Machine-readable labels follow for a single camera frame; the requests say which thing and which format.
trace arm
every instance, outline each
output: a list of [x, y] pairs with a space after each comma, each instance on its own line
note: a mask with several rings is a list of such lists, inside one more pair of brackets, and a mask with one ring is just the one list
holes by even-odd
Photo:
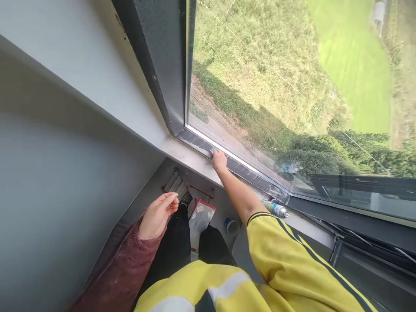
[[178, 209], [177, 196], [163, 194], [146, 209], [70, 312], [130, 311], [162, 240], [167, 219]]
[[294, 311], [375, 311], [341, 274], [317, 255], [283, 221], [262, 205], [255, 194], [228, 171], [222, 151], [214, 152], [213, 167], [241, 220], [247, 226], [251, 259], [269, 287], [263, 296], [283, 297]]
[[247, 226], [248, 219], [256, 212], [268, 212], [249, 187], [228, 171], [227, 158], [223, 151], [215, 151], [212, 161], [213, 167], [244, 225]]

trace human hand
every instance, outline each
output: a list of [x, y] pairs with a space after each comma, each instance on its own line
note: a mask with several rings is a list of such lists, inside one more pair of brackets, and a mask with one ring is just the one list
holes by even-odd
[[151, 240], [158, 238], [171, 214], [178, 210], [178, 194], [171, 192], [159, 196], [150, 204], [144, 213], [142, 223], [139, 226], [139, 239]]
[[216, 150], [212, 153], [212, 166], [217, 173], [228, 171], [227, 157], [222, 150]]

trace soil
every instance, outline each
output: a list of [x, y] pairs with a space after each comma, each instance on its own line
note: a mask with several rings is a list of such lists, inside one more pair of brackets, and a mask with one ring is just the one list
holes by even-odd
[[214, 99], [206, 93], [199, 79], [193, 74], [191, 79], [191, 99], [198, 109], [207, 113], [209, 118], [208, 125], [217, 131], [224, 140], [238, 146], [267, 168], [273, 170], [274, 161], [263, 152], [256, 149], [253, 144], [246, 139], [249, 133], [239, 126], [237, 116], [231, 118], [222, 112], [215, 104]]

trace black pants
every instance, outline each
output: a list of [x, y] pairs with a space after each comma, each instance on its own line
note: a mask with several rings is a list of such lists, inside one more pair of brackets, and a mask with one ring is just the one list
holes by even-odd
[[[219, 230], [208, 226], [199, 238], [199, 260], [208, 264], [237, 266]], [[155, 259], [139, 291], [139, 298], [150, 286], [191, 262], [191, 239], [189, 234], [188, 209], [180, 205], [169, 223]]]

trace window frame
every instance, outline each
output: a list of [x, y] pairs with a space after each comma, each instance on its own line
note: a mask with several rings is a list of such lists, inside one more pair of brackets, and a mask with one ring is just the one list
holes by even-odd
[[228, 156], [230, 171], [289, 208], [318, 214], [329, 222], [353, 227], [355, 231], [375, 239], [387, 239], [385, 233], [390, 231], [387, 228], [391, 228], [397, 231], [397, 235], [387, 241], [416, 254], [416, 246], [405, 242], [416, 238], [415, 221], [291, 192], [285, 180], [277, 183], [188, 124], [196, 0], [112, 2], [125, 39], [132, 46], [173, 137], [208, 158], [212, 157], [213, 149], [223, 150]]

